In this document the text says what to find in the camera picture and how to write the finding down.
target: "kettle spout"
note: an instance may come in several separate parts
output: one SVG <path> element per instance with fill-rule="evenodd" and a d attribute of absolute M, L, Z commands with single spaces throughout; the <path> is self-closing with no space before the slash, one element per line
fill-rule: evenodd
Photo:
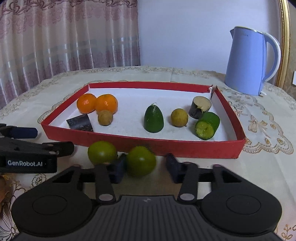
<path fill-rule="evenodd" d="M 234 29 L 230 30 L 231 37 L 233 38 Z"/>

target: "curtain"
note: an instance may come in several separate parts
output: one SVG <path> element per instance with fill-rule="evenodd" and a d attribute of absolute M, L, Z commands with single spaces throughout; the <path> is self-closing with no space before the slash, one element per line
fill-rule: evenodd
<path fill-rule="evenodd" d="M 140 65 L 137 0 L 5 0 L 0 109 L 61 72 Z"/>

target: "gold frame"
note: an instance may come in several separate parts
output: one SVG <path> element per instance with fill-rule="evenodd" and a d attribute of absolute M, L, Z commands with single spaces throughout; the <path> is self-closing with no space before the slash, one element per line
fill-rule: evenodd
<path fill-rule="evenodd" d="M 275 85 L 282 89 L 286 79 L 290 50 L 290 13 L 288 0 L 278 0 L 278 2 L 281 20 L 281 63 Z"/>

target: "kettle body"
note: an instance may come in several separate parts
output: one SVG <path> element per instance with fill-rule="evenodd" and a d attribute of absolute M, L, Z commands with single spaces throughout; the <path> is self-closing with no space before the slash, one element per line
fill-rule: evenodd
<path fill-rule="evenodd" d="M 244 94 L 260 95 L 264 82 L 279 69 L 281 50 L 279 42 L 268 33 L 237 26 L 230 31 L 232 46 L 229 55 L 225 84 Z M 274 49 L 274 64 L 266 74 L 266 44 Z"/>

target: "tablecloth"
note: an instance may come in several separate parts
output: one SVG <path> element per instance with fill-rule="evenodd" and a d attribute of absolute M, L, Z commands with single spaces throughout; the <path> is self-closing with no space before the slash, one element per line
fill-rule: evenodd
<path fill-rule="evenodd" d="M 221 164 L 250 182 L 273 194 L 281 203 L 283 214 L 275 230 L 283 240 L 296 240 L 296 101 L 282 89 L 269 83 L 264 86 L 266 96 L 249 96 L 228 88 L 224 75 L 211 71 L 187 71 L 176 68 L 149 66 L 100 68 L 61 73 L 44 80 L 0 110 L 0 122 L 8 125 L 36 127 L 39 135 L 31 140 L 51 142 L 40 122 L 59 104 L 85 84 L 102 81 L 161 81 L 202 85 L 217 85 L 232 106 L 245 131 L 247 142 L 238 159 L 189 159 L 202 168 Z M 73 164 L 92 168 L 87 158 L 87 147 L 76 146 L 74 155 L 59 158 L 58 171 Z M 10 191 L 1 204 L 0 240 L 10 240 L 17 233 L 11 218 L 11 206 L 22 193 L 39 185 L 54 174 L 5 174 Z M 177 195 L 179 184 L 173 184 L 162 162 L 142 179 L 125 177 L 113 185 L 116 196 Z M 210 191 L 207 183 L 199 185 L 198 198 Z M 94 198 L 94 185 L 87 184 L 85 193 Z"/>

